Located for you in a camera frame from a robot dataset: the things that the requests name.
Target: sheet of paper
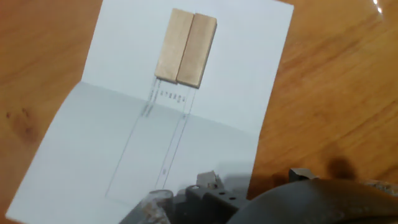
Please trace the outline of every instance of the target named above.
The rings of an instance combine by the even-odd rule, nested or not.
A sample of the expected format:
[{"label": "sheet of paper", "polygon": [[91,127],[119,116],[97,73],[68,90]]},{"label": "sheet of paper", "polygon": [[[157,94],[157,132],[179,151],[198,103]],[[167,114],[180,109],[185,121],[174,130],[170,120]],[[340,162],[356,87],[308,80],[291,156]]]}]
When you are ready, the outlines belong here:
[{"label": "sheet of paper", "polygon": [[[154,78],[174,7],[218,21],[199,90]],[[104,0],[82,81],[7,217],[118,223],[149,191],[176,193],[211,170],[245,194],[292,11],[268,0]]]}]

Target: wooden block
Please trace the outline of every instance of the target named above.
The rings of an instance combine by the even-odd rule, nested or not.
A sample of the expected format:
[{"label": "wooden block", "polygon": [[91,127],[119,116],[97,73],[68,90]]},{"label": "wooden block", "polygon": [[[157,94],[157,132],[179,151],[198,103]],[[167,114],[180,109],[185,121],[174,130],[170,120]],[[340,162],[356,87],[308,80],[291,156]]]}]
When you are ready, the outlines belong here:
[{"label": "wooden block", "polygon": [[192,20],[192,13],[173,9],[155,69],[156,77],[176,83]]},{"label": "wooden block", "polygon": [[199,88],[216,26],[215,18],[195,14],[178,71],[177,82]]}]

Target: wood grain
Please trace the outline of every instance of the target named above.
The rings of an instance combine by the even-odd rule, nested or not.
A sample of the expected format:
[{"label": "wood grain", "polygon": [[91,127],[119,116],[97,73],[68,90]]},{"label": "wood grain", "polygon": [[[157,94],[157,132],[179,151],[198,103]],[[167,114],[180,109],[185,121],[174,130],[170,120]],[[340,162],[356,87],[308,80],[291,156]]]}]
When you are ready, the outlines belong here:
[{"label": "wood grain", "polygon": [[193,13],[173,9],[156,66],[156,77],[172,83],[177,82],[192,20]]},{"label": "wood grain", "polygon": [[178,71],[177,82],[199,88],[216,26],[215,18],[195,14]]},{"label": "wood grain", "polygon": [[[286,182],[289,167],[398,183],[398,1],[286,2],[295,9],[249,197]],[[100,6],[100,0],[0,1],[2,214],[81,78]],[[2,215],[0,223],[13,222]]]}]

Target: light wood block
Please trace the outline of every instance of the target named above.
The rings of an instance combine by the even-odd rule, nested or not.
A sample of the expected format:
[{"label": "light wood block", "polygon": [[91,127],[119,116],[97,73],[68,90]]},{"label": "light wood block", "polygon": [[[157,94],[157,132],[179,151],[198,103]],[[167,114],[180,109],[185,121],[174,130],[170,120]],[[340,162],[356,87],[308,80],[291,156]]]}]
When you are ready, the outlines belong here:
[{"label": "light wood block", "polygon": [[193,13],[173,9],[155,69],[156,77],[176,83],[192,20]]},{"label": "light wood block", "polygon": [[178,71],[177,82],[199,88],[216,26],[215,18],[195,14]]}]

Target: white paper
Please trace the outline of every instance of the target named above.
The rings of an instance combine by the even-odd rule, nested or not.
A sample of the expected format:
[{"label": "white paper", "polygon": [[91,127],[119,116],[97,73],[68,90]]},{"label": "white paper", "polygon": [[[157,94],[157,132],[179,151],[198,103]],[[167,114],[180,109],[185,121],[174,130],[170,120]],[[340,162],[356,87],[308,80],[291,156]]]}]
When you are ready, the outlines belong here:
[{"label": "white paper", "polygon": [[[154,78],[174,7],[217,18],[199,90]],[[104,0],[82,81],[7,217],[118,223],[149,191],[176,193],[211,170],[245,194],[292,11],[268,0]]]}]

